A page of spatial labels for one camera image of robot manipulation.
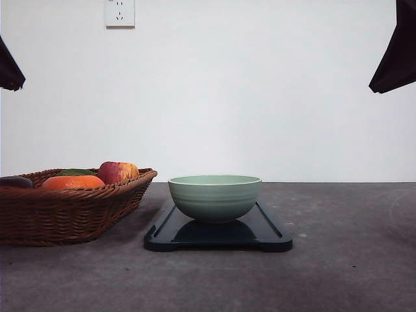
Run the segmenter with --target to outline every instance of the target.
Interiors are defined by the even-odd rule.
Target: wicker basket
[[[62,246],[93,241],[137,208],[157,175],[148,168],[125,183],[99,188],[39,187],[61,170],[22,174],[32,180],[34,189],[0,188],[0,244]]]

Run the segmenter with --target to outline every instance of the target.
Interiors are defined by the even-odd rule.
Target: black fabric
[[[385,93],[416,81],[416,0],[396,0],[397,25],[370,82]]]
[[[25,76],[14,61],[0,36],[0,87],[19,90],[25,82]]]

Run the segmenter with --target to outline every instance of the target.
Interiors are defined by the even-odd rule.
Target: tray
[[[144,236],[144,247],[153,252],[178,249],[251,249],[286,252],[292,238],[284,227],[267,213],[258,200],[246,215],[224,224],[205,224],[185,216],[173,200],[164,205],[164,213]]]

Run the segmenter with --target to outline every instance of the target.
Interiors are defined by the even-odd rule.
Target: bowl
[[[192,175],[168,181],[176,207],[200,222],[225,223],[244,216],[260,193],[261,179],[245,175]]]

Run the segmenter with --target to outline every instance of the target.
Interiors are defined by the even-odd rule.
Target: green vegetable
[[[64,169],[56,174],[56,176],[95,176],[96,173],[88,169]]]

